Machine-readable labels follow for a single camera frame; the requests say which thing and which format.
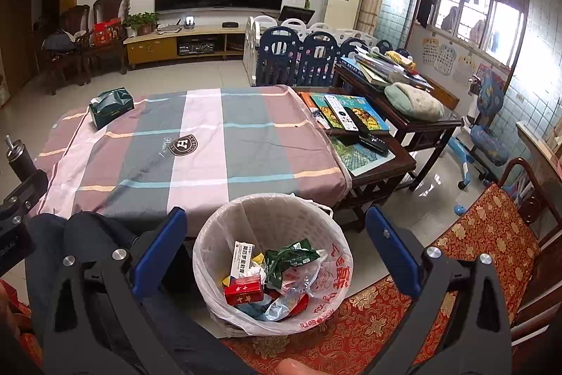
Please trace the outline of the blue children's chair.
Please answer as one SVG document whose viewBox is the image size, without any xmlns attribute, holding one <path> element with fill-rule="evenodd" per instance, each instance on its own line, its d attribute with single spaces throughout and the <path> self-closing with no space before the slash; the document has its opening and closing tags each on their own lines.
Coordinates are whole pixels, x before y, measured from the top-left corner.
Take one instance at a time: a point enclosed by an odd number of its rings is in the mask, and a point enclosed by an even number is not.
<svg viewBox="0 0 562 375">
<path fill-rule="evenodd" d="M 448 141 L 449 148 L 460 161 L 462 179 L 457 183 L 460 190 L 471 184 L 469 164 L 481 165 L 478 179 L 483 184 L 490 184 L 495 180 L 495 175 L 476 152 L 480 151 L 496 167 L 503 167 L 510 158 L 505 145 L 489 127 L 491 120 L 503 108 L 505 99 L 503 81 L 492 70 L 486 69 L 481 76 L 473 74 L 469 83 L 469 94 L 472 96 L 471 108 L 476 114 L 475 116 L 467 114 L 463 121 L 463 128 L 468 129 L 472 147 L 468 148 L 454 137 Z"/>
</svg>

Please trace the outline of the yellow wooden TV cabinet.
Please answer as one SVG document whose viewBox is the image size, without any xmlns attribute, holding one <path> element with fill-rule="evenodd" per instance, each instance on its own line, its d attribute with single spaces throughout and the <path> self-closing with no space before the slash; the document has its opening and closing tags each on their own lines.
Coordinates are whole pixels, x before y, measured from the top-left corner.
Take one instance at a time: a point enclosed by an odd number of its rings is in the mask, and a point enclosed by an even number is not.
<svg viewBox="0 0 562 375">
<path fill-rule="evenodd" d="M 245 31 L 244 27 L 195 26 L 128 38 L 124 45 L 132 69 L 170 61 L 226 61 L 243 57 Z"/>
</svg>

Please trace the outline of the white trash bin with bag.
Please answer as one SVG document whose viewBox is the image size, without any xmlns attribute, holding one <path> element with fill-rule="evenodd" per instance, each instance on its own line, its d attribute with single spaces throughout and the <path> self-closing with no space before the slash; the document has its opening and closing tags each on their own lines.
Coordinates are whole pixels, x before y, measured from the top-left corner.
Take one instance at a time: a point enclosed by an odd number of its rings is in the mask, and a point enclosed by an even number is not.
<svg viewBox="0 0 562 375">
<path fill-rule="evenodd" d="M 287 336 L 327 321 L 352 283 L 332 211 L 294 195 L 237 198 L 216 210 L 192 252 L 210 317 L 228 337 Z"/>
</svg>

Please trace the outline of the dark wooden side table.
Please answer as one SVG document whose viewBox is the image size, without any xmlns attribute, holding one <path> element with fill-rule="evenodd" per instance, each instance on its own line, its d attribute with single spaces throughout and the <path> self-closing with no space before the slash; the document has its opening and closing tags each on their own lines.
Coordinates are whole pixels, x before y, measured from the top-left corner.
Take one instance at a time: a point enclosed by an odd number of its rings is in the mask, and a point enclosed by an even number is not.
<svg viewBox="0 0 562 375">
<path fill-rule="evenodd" d="M 455 129 L 462 126 L 462 120 L 450 109 L 446 109 L 444 117 L 437 122 L 411 120 L 394 109 L 386 96 L 366 81 L 341 66 L 336 66 L 334 71 L 334 86 L 297 86 L 294 90 L 363 96 L 383 121 L 395 128 L 395 133 L 375 133 L 387 144 L 394 159 L 353 178 L 352 190 L 335 206 L 337 214 L 346 216 L 336 222 L 344 230 L 359 232 L 365 228 L 369 207 L 386 203 L 395 191 L 415 191 L 422 184 Z"/>
</svg>

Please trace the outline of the green round cushion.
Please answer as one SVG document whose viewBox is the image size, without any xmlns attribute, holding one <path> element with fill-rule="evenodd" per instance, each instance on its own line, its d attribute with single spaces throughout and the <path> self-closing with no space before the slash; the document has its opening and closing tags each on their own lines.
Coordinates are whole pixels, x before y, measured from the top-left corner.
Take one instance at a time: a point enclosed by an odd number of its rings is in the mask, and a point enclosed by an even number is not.
<svg viewBox="0 0 562 375">
<path fill-rule="evenodd" d="M 386 86 L 384 93 L 392 107 L 408 118 L 437 122 L 445 116 L 440 101 L 424 90 L 403 83 Z"/>
</svg>

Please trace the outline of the green snack bag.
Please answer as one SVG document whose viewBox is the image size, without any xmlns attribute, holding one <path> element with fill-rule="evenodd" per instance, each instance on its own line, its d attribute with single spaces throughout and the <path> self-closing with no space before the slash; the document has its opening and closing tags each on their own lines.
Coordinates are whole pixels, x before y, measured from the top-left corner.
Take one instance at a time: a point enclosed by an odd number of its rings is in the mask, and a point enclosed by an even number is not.
<svg viewBox="0 0 562 375">
<path fill-rule="evenodd" d="M 268 249 L 264 255 L 265 285 L 269 289 L 281 289 L 283 273 L 293 267 L 305 266 L 320 258 L 307 238 L 284 246 L 279 250 Z"/>
</svg>

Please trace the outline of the red gift box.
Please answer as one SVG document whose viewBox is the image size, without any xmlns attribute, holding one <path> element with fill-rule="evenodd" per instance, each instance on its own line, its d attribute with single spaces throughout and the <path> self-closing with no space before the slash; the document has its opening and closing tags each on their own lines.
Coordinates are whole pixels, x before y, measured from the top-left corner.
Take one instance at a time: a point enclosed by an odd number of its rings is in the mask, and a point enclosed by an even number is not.
<svg viewBox="0 0 562 375">
<path fill-rule="evenodd" d="M 114 42 L 123 40 L 123 25 L 120 18 L 112 18 L 107 22 L 93 25 L 93 44 L 95 47 L 104 47 Z"/>
</svg>

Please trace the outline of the blue baby playpen fence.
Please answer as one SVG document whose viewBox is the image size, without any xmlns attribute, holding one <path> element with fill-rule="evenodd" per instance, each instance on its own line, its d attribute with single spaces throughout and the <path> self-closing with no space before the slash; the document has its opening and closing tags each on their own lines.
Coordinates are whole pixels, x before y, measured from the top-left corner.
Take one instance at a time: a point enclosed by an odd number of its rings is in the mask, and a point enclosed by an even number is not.
<svg viewBox="0 0 562 375">
<path fill-rule="evenodd" d="M 374 39 L 364 32 L 332 31 L 320 23 L 307 28 L 298 19 L 278 24 L 267 15 L 247 20 L 243 63 L 253 86 L 330 86 L 333 67 L 343 58 L 369 69 L 381 86 L 396 80 L 390 73 L 404 81 L 409 71 L 378 53 Z"/>
</svg>

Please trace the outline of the red patterned sofa cushion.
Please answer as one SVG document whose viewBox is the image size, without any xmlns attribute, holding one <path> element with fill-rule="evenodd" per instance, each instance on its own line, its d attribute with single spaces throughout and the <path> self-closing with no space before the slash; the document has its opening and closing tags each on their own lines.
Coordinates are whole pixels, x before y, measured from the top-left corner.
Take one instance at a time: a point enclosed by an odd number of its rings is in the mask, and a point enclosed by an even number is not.
<svg viewBox="0 0 562 375">
<path fill-rule="evenodd" d="M 540 248 L 507 191 L 488 186 L 432 244 L 459 261 L 473 262 L 483 253 L 490 255 L 507 315 L 515 317 Z M 260 374 L 273 374 L 288 358 L 329 374 L 358 374 L 420 298 L 430 269 L 422 261 L 415 266 L 414 277 L 390 273 L 345 299 L 315 328 L 293 335 L 227 338 L 222 343 Z"/>
</svg>

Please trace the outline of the clear plastic snack wrapper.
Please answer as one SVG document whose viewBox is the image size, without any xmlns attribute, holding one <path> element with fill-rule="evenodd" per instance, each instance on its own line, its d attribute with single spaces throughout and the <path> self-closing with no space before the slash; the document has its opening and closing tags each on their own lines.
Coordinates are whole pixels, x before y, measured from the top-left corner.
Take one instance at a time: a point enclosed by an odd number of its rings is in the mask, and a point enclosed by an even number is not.
<svg viewBox="0 0 562 375">
<path fill-rule="evenodd" d="M 296 310 L 303 299 L 309 297 L 319 270 L 320 266 L 315 263 L 291 267 L 283 272 L 281 289 L 276 299 L 270 293 L 265 293 L 261 301 L 237 305 L 237 308 L 260 322 L 283 321 Z"/>
</svg>

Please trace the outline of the red cigarette box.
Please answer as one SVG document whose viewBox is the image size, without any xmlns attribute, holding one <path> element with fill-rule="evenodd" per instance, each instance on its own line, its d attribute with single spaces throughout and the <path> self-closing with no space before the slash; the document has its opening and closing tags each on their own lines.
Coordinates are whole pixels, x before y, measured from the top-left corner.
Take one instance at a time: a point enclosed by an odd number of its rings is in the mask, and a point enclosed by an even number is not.
<svg viewBox="0 0 562 375">
<path fill-rule="evenodd" d="M 232 306 L 257 303 L 264 299 L 264 288 L 259 274 L 231 278 L 223 292 L 226 302 Z"/>
</svg>

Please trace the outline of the white remote control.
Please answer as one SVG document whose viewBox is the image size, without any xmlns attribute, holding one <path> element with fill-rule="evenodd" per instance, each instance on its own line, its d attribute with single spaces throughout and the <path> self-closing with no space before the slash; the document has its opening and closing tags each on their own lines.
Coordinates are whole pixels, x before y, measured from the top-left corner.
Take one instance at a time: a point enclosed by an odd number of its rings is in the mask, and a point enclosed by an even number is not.
<svg viewBox="0 0 562 375">
<path fill-rule="evenodd" d="M 325 100 L 345 131 L 359 132 L 357 125 L 352 121 L 352 117 L 349 116 L 335 95 L 327 94 Z"/>
</svg>

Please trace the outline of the potted green plant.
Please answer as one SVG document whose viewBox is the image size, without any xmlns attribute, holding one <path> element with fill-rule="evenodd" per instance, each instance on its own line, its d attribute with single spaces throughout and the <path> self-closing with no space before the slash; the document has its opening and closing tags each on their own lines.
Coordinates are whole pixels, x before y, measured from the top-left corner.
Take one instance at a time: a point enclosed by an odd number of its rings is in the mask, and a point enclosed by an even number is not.
<svg viewBox="0 0 562 375">
<path fill-rule="evenodd" d="M 125 26 L 130 27 L 136 36 L 148 35 L 157 29 L 158 14 L 156 12 L 143 12 L 130 14 Z"/>
</svg>

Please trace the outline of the striped plaid tablecloth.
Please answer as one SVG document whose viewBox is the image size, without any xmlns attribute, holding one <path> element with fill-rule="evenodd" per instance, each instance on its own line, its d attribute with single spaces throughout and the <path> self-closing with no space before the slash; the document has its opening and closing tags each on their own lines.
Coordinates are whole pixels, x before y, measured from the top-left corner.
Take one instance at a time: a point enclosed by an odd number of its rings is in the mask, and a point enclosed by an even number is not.
<svg viewBox="0 0 562 375">
<path fill-rule="evenodd" d="M 50 180 L 40 213 L 92 211 L 143 231 L 181 207 L 190 236 L 242 196 L 285 193 L 333 207 L 352 187 L 328 136 L 288 86 L 143 96 L 103 128 L 87 109 L 68 113 L 36 164 Z"/>
</svg>

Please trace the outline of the colourful children's book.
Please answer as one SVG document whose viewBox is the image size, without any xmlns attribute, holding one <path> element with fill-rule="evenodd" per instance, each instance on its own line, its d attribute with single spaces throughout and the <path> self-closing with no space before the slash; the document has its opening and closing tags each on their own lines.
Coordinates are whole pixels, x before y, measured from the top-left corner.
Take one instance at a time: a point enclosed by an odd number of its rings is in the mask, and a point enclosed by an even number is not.
<svg viewBox="0 0 562 375">
<path fill-rule="evenodd" d="M 300 91 L 298 95 L 315 121 L 325 130 L 347 130 L 341 124 L 345 116 L 349 116 L 357 127 L 362 123 L 369 132 L 390 130 L 364 97 L 305 91 Z"/>
</svg>

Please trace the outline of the green tissue box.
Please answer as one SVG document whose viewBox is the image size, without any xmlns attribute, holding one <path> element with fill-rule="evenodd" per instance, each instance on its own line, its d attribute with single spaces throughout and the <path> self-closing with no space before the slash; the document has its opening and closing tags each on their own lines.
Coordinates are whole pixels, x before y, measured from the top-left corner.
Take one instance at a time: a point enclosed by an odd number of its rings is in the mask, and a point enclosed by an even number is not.
<svg viewBox="0 0 562 375">
<path fill-rule="evenodd" d="M 111 121 L 132 109 L 134 109 L 133 98 L 125 88 L 101 92 L 89 103 L 91 119 L 97 129 L 104 128 Z"/>
</svg>

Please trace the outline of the black remote control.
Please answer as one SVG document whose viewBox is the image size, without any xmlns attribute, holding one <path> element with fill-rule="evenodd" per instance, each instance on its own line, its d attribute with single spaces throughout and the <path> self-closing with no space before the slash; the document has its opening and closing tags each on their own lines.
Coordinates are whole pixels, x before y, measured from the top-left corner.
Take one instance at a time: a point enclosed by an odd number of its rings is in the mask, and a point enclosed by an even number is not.
<svg viewBox="0 0 562 375">
<path fill-rule="evenodd" d="M 357 125 L 359 129 L 359 143 L 366 148 L 369 148 L 383 156 L 388 154 L 387 144 L 372 136 L 368 127 L 363 123 L 363 121 L 353 112 L 351 108 L 345 108 L 349 116 L 352 117 L 352 121 Z"/>
</svg>

